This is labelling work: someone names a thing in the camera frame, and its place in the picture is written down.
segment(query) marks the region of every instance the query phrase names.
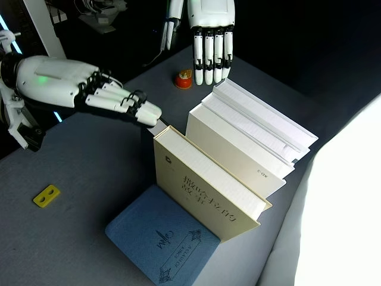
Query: standing book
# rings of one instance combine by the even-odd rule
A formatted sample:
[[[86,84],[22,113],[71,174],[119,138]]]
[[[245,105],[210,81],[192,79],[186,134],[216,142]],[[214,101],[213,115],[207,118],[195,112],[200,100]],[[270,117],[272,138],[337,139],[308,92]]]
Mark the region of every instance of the standing book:
[[[106,234],[160,286],[191,286],[220,243],[157,186],[121,212]]]
[[[154,149],[157,184],[222,241],[260,225],[271,207],[172,126]]]

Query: yellow block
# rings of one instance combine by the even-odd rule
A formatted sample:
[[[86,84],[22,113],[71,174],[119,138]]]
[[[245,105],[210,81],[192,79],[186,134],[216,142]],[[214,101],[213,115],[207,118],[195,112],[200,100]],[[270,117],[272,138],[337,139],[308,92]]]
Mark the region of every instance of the yellow block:
[[[33,201],[39,207],[47,206],[56,196],[60,194],[59,189],[53,185],[47,186],[42,192],[40,192]]]

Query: table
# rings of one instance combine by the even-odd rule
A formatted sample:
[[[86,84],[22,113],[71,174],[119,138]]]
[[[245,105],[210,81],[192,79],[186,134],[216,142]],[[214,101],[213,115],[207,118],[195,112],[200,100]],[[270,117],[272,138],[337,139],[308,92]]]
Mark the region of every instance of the table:
[[[126,85],[143,89],[182,133],[188,111],[212,90],[172,84],[191,63],[189,47]],[[233,81],[311,128],[318,106],[239,58],[233,64]],[[0,285],[153,285],[104,234],[152,184],[141,158],[138,127],[75,114],[48,131],[37,153],[17,150],[1,160]],[[195,285],[255,285],[307,163],[300,161],[268,199],[274,206],[261,215],[262,225],[221,244]],[[40,209],[32,199],[49,184],[61,194]]]

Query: robotic hand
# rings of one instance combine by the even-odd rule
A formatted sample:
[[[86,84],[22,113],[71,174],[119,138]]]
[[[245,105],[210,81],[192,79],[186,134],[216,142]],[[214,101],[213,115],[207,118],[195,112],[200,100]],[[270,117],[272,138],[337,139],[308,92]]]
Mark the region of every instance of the robotic hand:
[[[180,24],[184,0],[171,0],[167,23],[167,49]],[[194,33],[195,82],[201,85],[227,78],[233,60],[234,0],[188,0],[188,18]]]
[[[0,57],[0,116],[24,149],[37,151],[45,134],[24,101],[52,111],[73,108],[147,127],[156,125],[161,109],[148,102],[144,92],[129,92],[108,72],[80,61],[40,55],[23,58],[12,52],[14,39],[12,32],[0,31],[5,51]]]

